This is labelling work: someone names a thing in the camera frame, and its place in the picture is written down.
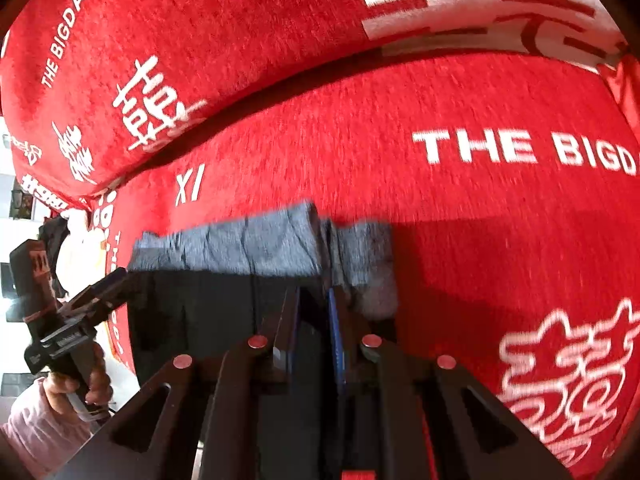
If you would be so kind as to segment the person's left hand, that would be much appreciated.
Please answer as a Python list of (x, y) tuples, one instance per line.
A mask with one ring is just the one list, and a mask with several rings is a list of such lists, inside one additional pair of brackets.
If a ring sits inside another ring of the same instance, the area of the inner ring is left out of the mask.
[[(106, 405), (113, 395), (111, 378), (108, 377), (105, 369), (104, 351), (101, 346), (95, 342), (92, 348), (94, 363), (89, 375), (85, 401), (93, 405)], [(58, 414), (67, 415), (75, 411), (68, 396), (79, 389), (79, 382), (76, 379), (59, 372), (50, 372), (42, 384), (50, 407)]]

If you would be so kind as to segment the pink sleeved left forearm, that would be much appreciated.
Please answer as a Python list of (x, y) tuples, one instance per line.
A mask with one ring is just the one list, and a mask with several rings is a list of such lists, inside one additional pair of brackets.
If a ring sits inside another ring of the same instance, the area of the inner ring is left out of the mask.
[(86, 422), (69, 422), (53, 411), (38, 378), (12, 404), (2, 438), (35, 479), (62, 467), (90, 438)]

